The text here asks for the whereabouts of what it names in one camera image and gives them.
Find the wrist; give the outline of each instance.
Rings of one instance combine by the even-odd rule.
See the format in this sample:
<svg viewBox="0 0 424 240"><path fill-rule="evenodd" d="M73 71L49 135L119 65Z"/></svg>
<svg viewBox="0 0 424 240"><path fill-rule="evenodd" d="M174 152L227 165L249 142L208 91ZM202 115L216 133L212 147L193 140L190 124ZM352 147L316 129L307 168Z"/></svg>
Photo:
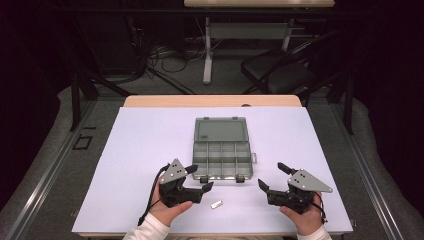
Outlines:
<svg viewBox="0 0 424 240"><path fill-rule="evenodd" d="M324 225L321 225L315 232L308 235L302 235L301 233L297 234L298 240L310 240L310 239L324 239L325 236L329 235L327 230L325 230Z"/></svg>

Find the gray carpet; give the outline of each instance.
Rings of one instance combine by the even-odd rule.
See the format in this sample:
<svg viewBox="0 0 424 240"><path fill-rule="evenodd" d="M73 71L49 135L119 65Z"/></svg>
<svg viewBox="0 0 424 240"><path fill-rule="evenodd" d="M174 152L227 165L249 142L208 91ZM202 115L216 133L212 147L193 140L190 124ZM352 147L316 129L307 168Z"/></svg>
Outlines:
<svg viewBox="0 0 424 240"><path fill-rule="evenodd" d="M190 61L183 71L168 73L197 94L240 94L250 84L238 71L240 60L248 55L263 51L260 47L249 49L237 45L237 53L228 49L237 48L234 42L223 44L214 53L212 84L203 85L203 60ZM165 69L179 69L182 63L178 59L166 59ZM160 64L155 67L162 71ZM163 81L147 74L137 81L122 85L123 88L138 94L180 94ZM24 229L23 239L82 239L71 233L75 221L74 210L79 209L94 174L97 161L107 141L118 108L123 99L105 87L99 86L100 101L94 103L91 114L83 123L77 135L92 137L87 150L70 150L48 190L48 195L32 221ZM59 95L62 106L55 126L45 144L34 160L28 174L0 213L0 239L6 239L10 229L14 229L19 214L42 179L46 169L56 160L62 144L65 142L71 126L70 91ZM328 105L317 93L312 99L308 111L320 139L330 169L342 196L347 213L356 220L354 232L344 239L389 239L375 210L374 202L364 187L363 180L355 165L355 154L346 141L343 127L340 126L338 106ZM367 110L355 101L353 112L354 139L370 167L378 186L393 213L393 217L404 239L420 239L424 235L424 223L421 216L402 197L393 179L385 171L376 153L375 141L370 127Z"/></svg>

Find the table leg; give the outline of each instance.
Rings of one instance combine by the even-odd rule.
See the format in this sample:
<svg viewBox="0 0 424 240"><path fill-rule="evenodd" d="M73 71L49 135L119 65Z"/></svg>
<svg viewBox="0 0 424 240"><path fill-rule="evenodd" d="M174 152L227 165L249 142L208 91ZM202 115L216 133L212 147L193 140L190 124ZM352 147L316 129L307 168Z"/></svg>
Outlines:
<svg viewBox="0 0 424 240"><path fill-rule="evenodd" d="M203 72L203 84L211 83L211 75L212 75L212 52L211 52L211 29L210 29L210 19L206 17L205 24L205 40L206 40L206 59L205 59L205 70Z"/></svg>

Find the plastic organizer box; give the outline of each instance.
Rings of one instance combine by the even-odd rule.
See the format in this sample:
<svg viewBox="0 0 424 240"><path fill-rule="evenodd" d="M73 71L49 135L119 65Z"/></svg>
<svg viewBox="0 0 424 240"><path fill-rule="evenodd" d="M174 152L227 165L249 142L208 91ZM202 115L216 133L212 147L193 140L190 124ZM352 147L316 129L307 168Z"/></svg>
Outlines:
<svg viewBox="0 0 424 240"><path fill-rule="evenodd" d="M235 179L243 183L253 175L252 153L246 119L197 118L194 134L193 164L195 180Z"/></svg>

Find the white table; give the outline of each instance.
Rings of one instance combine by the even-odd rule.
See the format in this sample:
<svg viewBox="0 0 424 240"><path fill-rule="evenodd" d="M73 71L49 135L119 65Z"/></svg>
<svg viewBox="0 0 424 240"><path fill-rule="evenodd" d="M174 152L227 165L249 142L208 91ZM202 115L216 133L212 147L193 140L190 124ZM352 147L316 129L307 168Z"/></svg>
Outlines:
<svg viewBox="0 0 424 240"><path fill-rule="evenodd" d="M333 7L334 0L184 0L186 7L194 8L317 8ZM287 50L292 28L285 23L211 23L206 17L206 59L203 83L211 83L211 38L218 39L284 39L282 49Z"/></svg>
<svg viewBox="0 0 424 240"><path fill-rule="evenodd" d="M190 97L170 96L177 105L178 99ZM332 187L333 193L323 193L329 220L326 229L331 234L351 232L349 218L306 109L258 106L266 104L246 102L248 97L223 96L223 99L224 102L235 99L253 107L121 108L72 231L84 237L123 236L136 226L143 214L157 171L174 158L184 166L191 165L195 118L240 116L247 120L251 149L258 157L252 179L242 184L215 181L200 204L174 220L171 234L294 235L293 223L278 207L267 204L266 194L257 183L261 178L271 189L287 190L289 176L277 168L277 162L306 169ZM285 97L293 98L269 96L269 99ZM220 96L194 98L220 102ZM199 101L190 101L187 105L191 103L199 104ZM145 104L151 105L155 105L155 101ZM201 184L189 176L184 186L200 188ZM212 210L210 205L218 200L224 205Z"/></svg>

